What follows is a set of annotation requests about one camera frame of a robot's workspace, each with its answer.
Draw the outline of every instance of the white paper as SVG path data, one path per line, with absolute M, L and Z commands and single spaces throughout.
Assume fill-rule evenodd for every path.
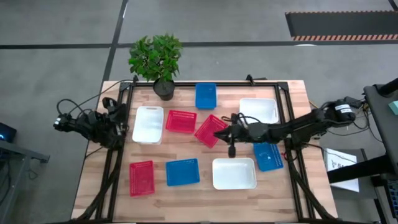
M 339 152 L 339 151 L 336 151 L 336 150 L 332 150 L 332 149 L 327 149 L 327 148 L 325 150 L 327 152 L 329 152 L 329 153 L 326 154 L 326 159 L 327 159 L 326 168 L 328 169 L 328 171 L 339 169 L 339 168 L 344 167 L 344 166 L 350 166 L 350 165 L 356 164 L 356 156 L 353 156 L 353 155 L 350 155 L 350 154 L 347 154 L 347 153 L 343 153 L 343 152 Z M 340 157 L 338 157 L 336 155 L 332 155 L 330 153 L 339 155 L 339 156 L 341 156 L 342 158 L 345 158 L 345 159 L 342 159 L 342 158 L 340 158 Z M 346 181 L 343 181 L 343 182 L 333 183 L 333 184 L 330 184 L 330 185 L 332 187 L 339 187 L 339 188 L 342 188 L 342 189 L 359 192 L 358 179 L 346 180 Z

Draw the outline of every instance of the green leaves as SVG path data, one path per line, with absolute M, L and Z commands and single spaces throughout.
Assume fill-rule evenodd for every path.
M 178 60 L 181 57 L 182 46 L 173 35 L 147 36 L 138 40 L 130 49 L 129 65 L 131 73 L 144 77 L 147 81 L 172 80 L 172 74 L 180 73 Z

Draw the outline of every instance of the floor mat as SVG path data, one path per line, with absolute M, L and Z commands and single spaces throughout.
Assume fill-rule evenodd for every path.
M 293 40 L 396 40 L 398 12 L 286 12 Z

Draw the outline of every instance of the wooden tabletop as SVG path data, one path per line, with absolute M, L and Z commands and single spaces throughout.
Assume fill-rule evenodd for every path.
M 295 117 L 310 112 L 304 82 L 301 80 L 287 82 L 289 83 Z M 104 82 L 103 90 L 113 83 L 115 82 Z M 118 88 L 119 85 L 116 85 L 110 91 L 102 94 L 101 97 L 107 96 L 116 99 Z M 193 134 L 172 133 L 165 129 L 163 129 L 162 144 L 160 145 L 141 145 L 132 141 L 134 119 L 139 106 L 163 107 L 164 121 L 167 119 L 169 110 L 196 112 L 198 114 L 196 129 L 198 129 L 210 114 L 220 118 L 221 116 L 230 116 L 231 113 L 237 113 L 241 98 L 274 99 L 274 87 L 217 87 L 217 107 L 211 111 L 195 108 L 194 87 L 176 87 L 174 97 L 170 101 L 160 100 L 151 87 L 135 88 L 133 95 L 129 120 L 131 130 L 126 137 L 124 147 L 114 222 L 297 221 L 286 161 L 284 161 L 283 169 L 270 172 L 261 172 L 256 167 L 257 187 L 255 189 L 216 190 L 212 183 L 211 163 L 216 158 L 228 158 L 226 143 L 218 141 L 212 149 L 209 149 Z M 286 105 L 284 105 L 284 108 L 285 117 L 288 118 Z M 98 111 L 106 112 L 102 105 L 99 105 Z M 87 153 L 94 151 L 98 146 L 91 142 Z M 278 147 L 280 152 L 285 151 L 282 143 Z M 312 192 L 328 212 L 337 217 L 321 151 L 315 147 L 308 147 L 303 150 L 303 156 Z M 237 144 L 236 157 L 249 157 L 256 161 L 252 144 Z M 98 193 L 105 158 L 106 150 L 104 149 L 85 161 L 72 218 L 81 215 Z M 165 163 L 190 158 L 198 159 L 200 183 L 168 187 Z M 149 160 L 154 161 L 155 194 L 144 197 L 130 197 L 129 164 Z M 302 199 L 304 214 L 306 214 L 307 210 L 302 192 L 300 198 Z M 105 209 L 108 207 L 107 200 L 104 207 Z

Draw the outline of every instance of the red plastic basket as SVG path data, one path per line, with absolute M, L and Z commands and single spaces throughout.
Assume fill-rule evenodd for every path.
M 155 193 L 154 162 L 136 162 L 130 164 L 130 196 L 142 196 Z
M 178 133 L 191 134 L 195 131 L 197 114 L 187 111 L 170 110 L 166 129 Z
M 225 129 L 228 125 L 214 115 L 210 115 L 195 133 L 195 137 L 212 148 L 218 141 L 213 133 Z

